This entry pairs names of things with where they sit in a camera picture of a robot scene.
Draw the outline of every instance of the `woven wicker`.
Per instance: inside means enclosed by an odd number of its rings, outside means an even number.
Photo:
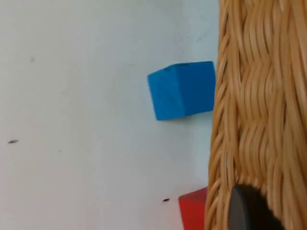
[[[236,184],[307,230],[307,0],[220,0],[219,27],[206,230]]]

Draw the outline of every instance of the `red block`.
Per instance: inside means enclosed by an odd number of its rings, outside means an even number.
[[[184,230],[204,230],[207,188],[179,197]]]

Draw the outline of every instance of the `blue wooden block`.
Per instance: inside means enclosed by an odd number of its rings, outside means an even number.
[[[176,64],[148,75],[157,120],[170,120],[213,110],[213,62]]]

